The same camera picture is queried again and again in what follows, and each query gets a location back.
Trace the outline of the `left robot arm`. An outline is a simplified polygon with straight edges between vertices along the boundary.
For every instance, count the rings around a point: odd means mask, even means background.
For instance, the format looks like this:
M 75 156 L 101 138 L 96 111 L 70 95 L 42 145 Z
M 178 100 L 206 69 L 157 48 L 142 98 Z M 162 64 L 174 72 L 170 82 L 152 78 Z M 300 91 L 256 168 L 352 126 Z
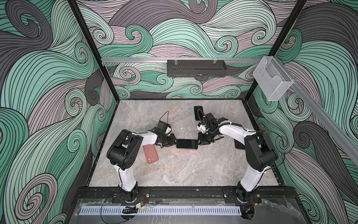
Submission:
M 146 132 L 131 132 L 123 129 L 107 151 L 106 157 L 114 166 L 120 180 L 121 194 L 133 201 L 137 196 L 138 182 L 135 180 L 132 165 L 143 146 L 170 147 L 177 139 L 170 124 L 159 121 Z

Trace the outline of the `black wall tray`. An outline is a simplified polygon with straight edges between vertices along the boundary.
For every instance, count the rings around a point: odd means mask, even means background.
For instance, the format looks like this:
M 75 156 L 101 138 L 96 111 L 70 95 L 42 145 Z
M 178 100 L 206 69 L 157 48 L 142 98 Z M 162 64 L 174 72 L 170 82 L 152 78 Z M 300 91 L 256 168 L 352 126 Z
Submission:
M 168 60 L 169 77 L 224 77 L 227 66 L 224 60 Z

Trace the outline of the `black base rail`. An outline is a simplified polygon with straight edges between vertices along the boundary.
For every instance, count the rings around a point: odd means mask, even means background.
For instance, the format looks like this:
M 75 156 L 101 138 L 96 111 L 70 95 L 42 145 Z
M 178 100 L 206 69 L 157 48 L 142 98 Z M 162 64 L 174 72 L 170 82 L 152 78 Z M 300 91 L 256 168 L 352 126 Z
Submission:
M 200 187 L 137 187 L 134 192 L 149 199 L 154 198 L 232 198 L 237 192 L 236 186 L 200 186 Z M 261 186 L 256 189 L 262 198 L 295 197 L 296 190 L 285 186 Z M 80 187 L 75 197 L 119 196 L 119 187 Z

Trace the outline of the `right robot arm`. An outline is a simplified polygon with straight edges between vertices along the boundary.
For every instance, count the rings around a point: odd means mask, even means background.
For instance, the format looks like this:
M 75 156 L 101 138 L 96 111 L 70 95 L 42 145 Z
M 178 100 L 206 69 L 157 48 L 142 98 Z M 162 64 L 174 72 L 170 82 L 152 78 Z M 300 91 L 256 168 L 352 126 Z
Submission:
M 266 131 L 255 131 L 227 118 L 215 118 L 211 113 L 204 114 L 202 106 L 195 106 L 195 119 L 199 121 L 197 129 L 198 145 L 209 145 L 228 136 L 239 143 L 239 149 L 245 151 L 248 167 L 237 186 L 241 200 L 248 200 L 255 193 L 264 173 L 272 169 L 278 154 Z

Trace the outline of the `aluminium wall rail back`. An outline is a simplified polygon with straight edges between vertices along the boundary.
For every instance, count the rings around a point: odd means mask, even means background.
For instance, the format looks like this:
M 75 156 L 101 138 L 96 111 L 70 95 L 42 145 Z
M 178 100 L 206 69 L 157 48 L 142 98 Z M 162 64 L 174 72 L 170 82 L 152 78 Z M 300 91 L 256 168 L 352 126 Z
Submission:
M 259 63 L 261 58 L 183 58 L 183 57 L 102 57 L 103 63 L 166 63 L 168 60 L 209 60 L 216 62 L 223 60 L 226 63 Z

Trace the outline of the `aluminium wall rail right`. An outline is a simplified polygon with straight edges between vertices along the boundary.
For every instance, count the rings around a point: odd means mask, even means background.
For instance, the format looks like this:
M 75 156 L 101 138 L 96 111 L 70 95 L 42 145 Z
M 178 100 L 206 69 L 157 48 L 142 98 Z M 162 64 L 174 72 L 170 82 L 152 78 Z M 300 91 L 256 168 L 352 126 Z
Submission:
M 353 128 L 342 122 L 338 122 L 327 112 L 328 106 L 339 106 L 338 112 L 347 115 L 353 111 L 352 106 L 346 106 L 348 98 L 335 99 L 336 96 L 343 96 L 343 87 L 333 90 L 334 81 L 323 78 L 315 79 L 313 72 L 308 71 L 298 63 L 290 62 L 288 66 L 281 60 L 273 58 L 276 63 L 278 74 L 292 83 L 291 87 L 303 100 L 305 105 L 312 111 L 315 117 L 330 133 L 335 142 L 341 146 L 342 150 L 349 158 L 358 164 L 358 134 L 353 132 Z

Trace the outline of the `pink phone case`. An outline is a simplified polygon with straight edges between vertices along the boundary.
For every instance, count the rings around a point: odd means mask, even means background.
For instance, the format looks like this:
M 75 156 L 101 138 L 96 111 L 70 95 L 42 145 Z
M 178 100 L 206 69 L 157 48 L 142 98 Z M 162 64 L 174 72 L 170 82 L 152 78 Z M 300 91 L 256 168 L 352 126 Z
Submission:
M 189 150 L 189 151 L 196 151 L 197 149 L 192 148 L 177 148 L 178 150 Z
M 143 146 L 146 161 L 148 164 L 153 164 L 159 161 L 158 153 L 154 145 Z

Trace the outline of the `black phone case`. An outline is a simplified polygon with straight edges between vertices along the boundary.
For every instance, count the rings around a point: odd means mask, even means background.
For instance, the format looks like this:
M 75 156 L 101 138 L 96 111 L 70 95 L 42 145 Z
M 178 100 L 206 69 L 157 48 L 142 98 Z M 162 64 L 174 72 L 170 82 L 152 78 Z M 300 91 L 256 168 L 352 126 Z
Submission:
M 201 121 L 204 117 L 203 107 L 202 106 L 195 106 L 194 107 L 194 115 L 196 121 Z

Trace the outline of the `aluminium wall rail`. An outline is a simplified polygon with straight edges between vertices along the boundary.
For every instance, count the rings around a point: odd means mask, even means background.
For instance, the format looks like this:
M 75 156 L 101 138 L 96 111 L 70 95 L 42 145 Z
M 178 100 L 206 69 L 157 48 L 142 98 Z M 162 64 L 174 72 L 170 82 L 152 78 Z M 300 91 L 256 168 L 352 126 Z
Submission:
M 102 57 L 103 63 L 166 63 L 168 60 L 209 60 L 216 62 L 223 60 L 226 63 L 259 63 L 261 58 L 183 58 L 183 57 Z
M 315 79 L 313 72 L 308 71 L 298 63 L 290 62 L 288 66 L 281 60 L 273 58 L 276 63 L 278 74 L 292 83 L 291 87 L 303 100 L 305 105 L 312 111 L 315 117 L 330 133 L 335 142 L 341 146 L 342 150 L 349 158 L 358 164 L 358 134 L 353 132 L 353 128 L 342 122 L 338 122 L 327 112 L 328 106 L 339 106 L 338 112 L 347 115 L 353 111 L 352 106 L 346 106 L 348 98 L 335 99 L 336 96 L 343 96 L 343 87 L 333 90 L 334 81 L 323 78 Z

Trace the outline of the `clear acrylic wall holder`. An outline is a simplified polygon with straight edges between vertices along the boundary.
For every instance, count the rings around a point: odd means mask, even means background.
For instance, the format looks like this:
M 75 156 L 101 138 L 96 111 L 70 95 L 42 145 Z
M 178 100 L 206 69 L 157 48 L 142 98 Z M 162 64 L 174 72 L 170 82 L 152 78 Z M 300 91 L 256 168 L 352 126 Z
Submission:
M 268 101 L 278 101 L 294 83 L 281 60 L 273 56 L 263 57 L 253 76 Z

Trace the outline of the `purple-edged black smartphone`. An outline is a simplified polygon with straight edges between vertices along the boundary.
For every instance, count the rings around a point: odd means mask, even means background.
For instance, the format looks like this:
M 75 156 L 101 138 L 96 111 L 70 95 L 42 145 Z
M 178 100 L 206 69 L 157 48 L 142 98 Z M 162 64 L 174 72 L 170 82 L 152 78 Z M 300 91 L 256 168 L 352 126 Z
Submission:
M 178 149 L 198 149 L 198 140 L 195 140 L 195 139 L 178 139 L 176 147 Z

